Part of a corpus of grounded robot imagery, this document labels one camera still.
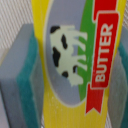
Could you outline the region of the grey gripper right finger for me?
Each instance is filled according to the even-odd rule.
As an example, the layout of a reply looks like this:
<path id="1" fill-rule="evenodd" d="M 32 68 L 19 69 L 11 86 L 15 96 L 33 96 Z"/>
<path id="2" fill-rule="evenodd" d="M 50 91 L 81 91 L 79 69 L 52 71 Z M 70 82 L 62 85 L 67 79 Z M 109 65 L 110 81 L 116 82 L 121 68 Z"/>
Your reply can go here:
<path id="1" fill-rule="evenodd" d="M 123 27 L 108 99 L 111 128 L 128 128 L 128 29 Z"/>

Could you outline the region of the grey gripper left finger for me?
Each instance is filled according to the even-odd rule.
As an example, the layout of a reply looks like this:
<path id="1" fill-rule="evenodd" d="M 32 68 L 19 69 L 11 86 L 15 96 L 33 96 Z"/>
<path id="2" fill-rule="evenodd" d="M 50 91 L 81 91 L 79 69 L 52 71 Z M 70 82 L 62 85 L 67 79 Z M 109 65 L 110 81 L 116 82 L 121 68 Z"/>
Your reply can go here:
<path id="1" fill-rule="evenodd" d="M 0 90 L 9 128 L 41 128 L 44 84 L 32 24 L 21 27 L 0 65 Z"/>

